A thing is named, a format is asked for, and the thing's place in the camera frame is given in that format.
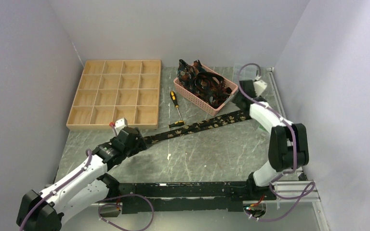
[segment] wooden tray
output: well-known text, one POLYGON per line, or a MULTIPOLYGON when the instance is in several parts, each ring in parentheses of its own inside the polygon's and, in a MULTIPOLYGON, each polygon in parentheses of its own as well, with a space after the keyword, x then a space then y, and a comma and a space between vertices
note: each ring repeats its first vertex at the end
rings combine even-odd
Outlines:
POLYGON ((125 117, 131 127, 158 127, 161 60, 90 60, 81 75, 66 126, 110 129, 125 117))

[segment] gray marble tabletop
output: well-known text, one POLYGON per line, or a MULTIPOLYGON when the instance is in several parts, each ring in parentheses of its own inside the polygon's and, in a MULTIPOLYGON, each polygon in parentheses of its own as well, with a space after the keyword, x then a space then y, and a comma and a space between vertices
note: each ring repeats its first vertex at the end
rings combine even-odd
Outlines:
MULTIPOLYGON (((211 67, 215 72, 232 80, 232 67, 211 67)), ((274 109, 277 108, 275 86, 270 76, 262 71, 268 87, 262 94, 274 109)), ((169 97, 174 89, 176 67, 165 67, 161 72, 159 102, 159 128, 179 120, 178 112, 169 97)), ((187 99, 177 94, 183 120, 187 124, 212 118, 187 99)), ((218 115, 238 110, 227 103, 218 115)), ((143 136, 155 131, 142 130, 143 136)), ((85 150, 112 138, 111 130, 70 131, 56 175, 58 181, 76 168, 86 158, 85 150)), ((153 145, 139 154, 125 159, 121 165, 109 171, 120 182, 184 182, 184 181, 245 181, 267 161, 269 136, 255 120, 229 124, 195 134, 166 140, 153 145)), ((287 176, 282 180, 298 180, 287 176)))

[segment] plastic basket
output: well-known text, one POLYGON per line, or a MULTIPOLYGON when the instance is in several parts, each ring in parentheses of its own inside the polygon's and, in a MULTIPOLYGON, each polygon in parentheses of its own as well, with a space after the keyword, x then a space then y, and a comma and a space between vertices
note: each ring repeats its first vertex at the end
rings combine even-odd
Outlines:
MULTIPOLYGON (((218 74, 218 73, 214 72, 213 70, 209 69, 205 65, 202 65, 202 67, 208 72, 213 72, 215 74, 218 74)), ((178 78, 175 78, 173 83, 175 85, 175 90, 176 90, 177 93, 184 96, 187 100, 191 101, 193 104, 195 104, 196 106, 198 106, 200 109, 204 110, 205 112, 207 112, 211 116, 215 116, 225 106, 225 104, 227 104, 227 102, 229 102, 233 98, 236 91, 238 90, 238 86, 235 83, 233 83, 232 81, 230 81, 229 79, 227 79, 225 77, 224 77, 224 79, 225 79, 226 87, 231 88, 232 93, 230 94, 229 98, 216 109, 211 107, 209 104, 207 104, 206 102, 204 102, 203 100, 201 100, 200 98, 195 96, 194 94, 192 94, 190 91, 188 91, 184 87, 182 87, 182 85, 179 83, 178 78)))

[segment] white wall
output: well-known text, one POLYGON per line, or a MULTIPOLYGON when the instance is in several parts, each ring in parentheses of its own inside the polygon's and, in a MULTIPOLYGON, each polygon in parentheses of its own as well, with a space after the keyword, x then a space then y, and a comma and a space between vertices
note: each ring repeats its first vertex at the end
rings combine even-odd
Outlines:
POLYGON ((289 119, 307 127, 331 230, 370 230, 370 0, 309 2, 276 81, 289 119))
POLYGON ((309 0, 50 0, 83 61, 274 66, 309 0))
POLYGON ((54 179, 81 69, 46 0, 0 0, 0 231, 54 179))

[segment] yellow and black handle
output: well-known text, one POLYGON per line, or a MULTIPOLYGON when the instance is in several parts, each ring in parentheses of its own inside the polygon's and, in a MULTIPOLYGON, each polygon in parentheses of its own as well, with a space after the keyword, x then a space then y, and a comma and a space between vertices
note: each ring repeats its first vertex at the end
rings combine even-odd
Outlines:
POLYGON ((179 107, 179 106, 178 106, 178 101, 176 100, 175 92, 173 92, 173 90, 170 92, 170 97, 171 97, 172 102, 173 102, 173 104, 175 105, 175 107, 179 107))
POLYGON ((174 128, 174 127, 180 127, 180 126, 183 126, 183 125, 185 125, 185 122, 183 120, 180 120, 180 121, 176 121, 173 124, 168 125, 168 127, 169 128, 174 128))

